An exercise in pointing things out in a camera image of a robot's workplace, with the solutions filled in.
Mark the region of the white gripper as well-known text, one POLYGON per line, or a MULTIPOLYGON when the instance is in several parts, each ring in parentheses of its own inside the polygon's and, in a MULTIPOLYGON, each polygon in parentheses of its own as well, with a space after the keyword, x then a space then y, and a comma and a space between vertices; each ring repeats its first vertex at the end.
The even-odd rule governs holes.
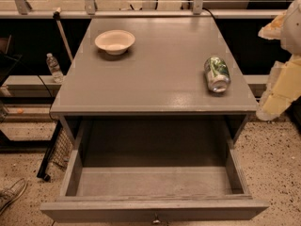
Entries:
MULTIPOLYGON (((301 54, 301 0, 294 0, 286 12, 263 26, 258 36, 266 40, 280 40, 281 47, 291 54, 301 54)), ((256 116, 262 121, 278 118, 301 96, 301 56, 289 61, 276 61, 268 76, 256 116)))

